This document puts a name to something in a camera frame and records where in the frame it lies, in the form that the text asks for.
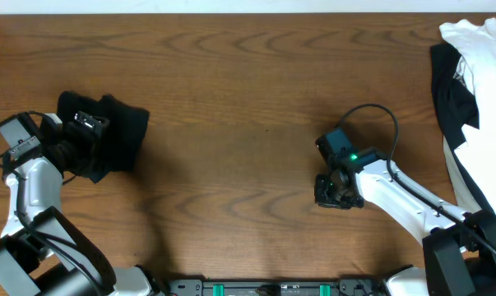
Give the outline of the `black logo t-shirt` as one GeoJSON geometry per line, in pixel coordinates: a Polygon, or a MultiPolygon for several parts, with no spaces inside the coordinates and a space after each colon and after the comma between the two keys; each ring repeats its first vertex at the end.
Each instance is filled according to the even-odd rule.
{"type": "Polygon", "coordinates": [[[132,171],[146,135],[150,112],[125,104],[110,94],[95,100],[76,92],[64,91],[58,98],[58,117],[67,123],[77,111],[110,121],[101,142],[98,165],[90,177],[83,178],[97,183],[108,173],[132,171]]]}

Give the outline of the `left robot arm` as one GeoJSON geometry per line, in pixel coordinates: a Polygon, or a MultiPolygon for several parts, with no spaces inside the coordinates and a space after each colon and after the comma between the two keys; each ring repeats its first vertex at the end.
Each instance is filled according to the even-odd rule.
{"type": "Polygon", "coordinates": [[[77,112],[64,123],[55,113],[32,112],[0,122],[9,145],[0,155],[10,190],[0,236],[0,285],[10,295],[157,295],[141,266],[114,268],[62,213],[64,174],[84,176],[98,161],[109,120],[77,112]]]}

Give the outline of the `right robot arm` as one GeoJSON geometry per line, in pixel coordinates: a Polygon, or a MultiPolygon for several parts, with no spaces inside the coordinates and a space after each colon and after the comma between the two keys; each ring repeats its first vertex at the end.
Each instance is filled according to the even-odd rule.
{"type": "Polygon", "coordinates": [[[349,210],[370,202],[422,246],[424,268],[404,267],[382,282],[386,295],[496,295],[496,215],[471,213],[403,174],[375,149],[318,147],[329,169],[316,177],[319,206],[349,210]]]}

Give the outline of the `black garment in pile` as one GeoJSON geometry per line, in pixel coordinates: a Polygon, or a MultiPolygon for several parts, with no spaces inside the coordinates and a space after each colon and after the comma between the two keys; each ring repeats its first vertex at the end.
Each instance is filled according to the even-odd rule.
{"type": "Polygon", "coordinates": [[[461,128],[467,124],[479,127],[479,111],[475,96],[456,78],[461,55],[450,44],[430,48],[432,80],[431,93],[438,125],[451,150],[466,138],[461,128]]]}

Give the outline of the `white garment pile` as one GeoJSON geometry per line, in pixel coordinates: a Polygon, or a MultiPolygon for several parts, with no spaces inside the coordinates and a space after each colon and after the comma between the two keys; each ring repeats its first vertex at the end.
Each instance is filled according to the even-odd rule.
{"type": "Polygon", "coordinates": [[[457,80],[475,97],[478,126],[460,125],[464,137],[451,149],[496,214],[496,19],[439,26],[442,38],[460,54],[457,80]]]}

